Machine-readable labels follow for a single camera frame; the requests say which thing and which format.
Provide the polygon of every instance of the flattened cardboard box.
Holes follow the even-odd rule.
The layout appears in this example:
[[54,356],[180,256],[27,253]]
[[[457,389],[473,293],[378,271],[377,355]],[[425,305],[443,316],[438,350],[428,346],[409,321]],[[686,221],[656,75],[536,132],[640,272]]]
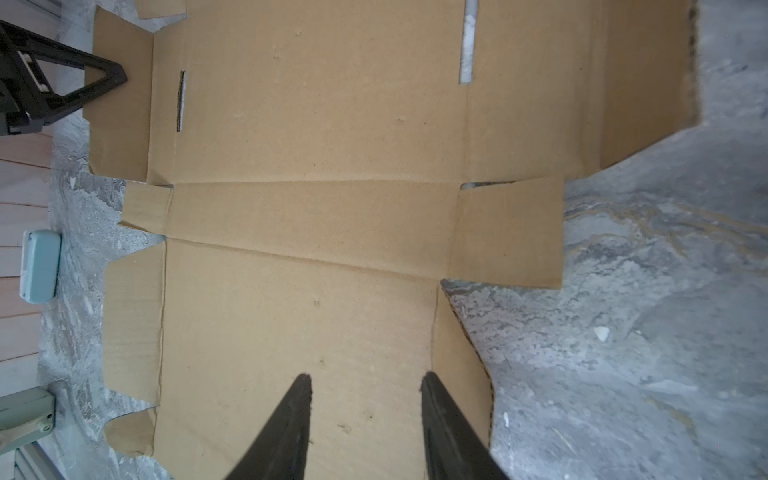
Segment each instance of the flattened cardboard box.
[[224,477],[301,372],[307,478],[423,478],[430,369],[487,442],[440,279],[559,287],[562,178],[697,120],[686,0],[488,0],[470,85],[459,0],[138,8],[189,18],[97,10],[94,53],[130,80],[84,115],[91,169],[145,182],[123,224],[167,236],[104,298],[104,381],[159,406],[105,434],[179,479]]

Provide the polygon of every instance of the cardboard cutout tab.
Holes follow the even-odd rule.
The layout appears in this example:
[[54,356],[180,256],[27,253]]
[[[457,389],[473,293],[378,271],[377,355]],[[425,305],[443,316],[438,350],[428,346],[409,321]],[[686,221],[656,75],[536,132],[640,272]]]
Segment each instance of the cardboard cutout tab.
[[123,455],[152,456],[155,419],[154,408],[119,416],[104,426],[104,438]]
[[462,190],[451,278],[559,288],[563,180],[539,178]]
[[120,225],[165,235],[168,209],[173,196],[173,188],[126,183]]
[[165,243],[107,265],[104,273],[104,384],[160,402]]
[[448,297],[437,292],[432,327],[432,371],[438,374],[469,425],[486,445],[493,425],[493,385]]
[[139,18],[170,17],[187,13],[184,0],[135,0]]
[[601,166],[699,122],[694,0],[607,5]]
[[[88,164],[96,175],[147,179],[153,43],[150,32],[96,8],[93,53],[121,64],[128,77],[83,107],[83,117],[91,122]],[[85,83],[95,74],[87,70]]]

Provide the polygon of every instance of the gray marble surface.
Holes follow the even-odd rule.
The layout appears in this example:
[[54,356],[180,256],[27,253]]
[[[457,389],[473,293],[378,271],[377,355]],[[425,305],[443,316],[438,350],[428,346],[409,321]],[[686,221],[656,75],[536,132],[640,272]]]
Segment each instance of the gray marble surface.
[[[494,380],[492,453],[517,480],[768,478],[768,2],[701,6],[704,122],[569,183],[563,289],[444,282]],[[92,9],[65,2],[63,41],[90,48]],[[104,267],[159,238],[115,225],[124,183],[90,175],[87,151],[81,115],[59,122],[64,245],[39,373],[58,424],[41,444],[69,480],[168,478],[101,436],[146,407],[102,382]]]

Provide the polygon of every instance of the metal frame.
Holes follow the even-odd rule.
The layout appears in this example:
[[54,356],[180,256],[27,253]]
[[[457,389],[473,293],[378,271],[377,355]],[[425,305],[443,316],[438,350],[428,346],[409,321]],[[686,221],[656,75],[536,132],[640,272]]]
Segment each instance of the metal frame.
[[37,442],[16,450],[16,470],[14,480],[65,480]]
[[[104,77],[59,95],[38,61],[81,70],[96,68]],[[126,81],[118,63],[0,20],[0,135],[38,132]]]

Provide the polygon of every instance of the black tripod stand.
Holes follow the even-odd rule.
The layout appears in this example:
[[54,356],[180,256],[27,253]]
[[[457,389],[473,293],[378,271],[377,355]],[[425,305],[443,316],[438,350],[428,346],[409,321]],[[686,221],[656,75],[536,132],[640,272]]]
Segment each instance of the black tripod stand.
[[[97,68],[104,77],[66,95],[53,92],[38,60]],[[120,64],[0,20],[0,135],[30,134],[125,83]]]

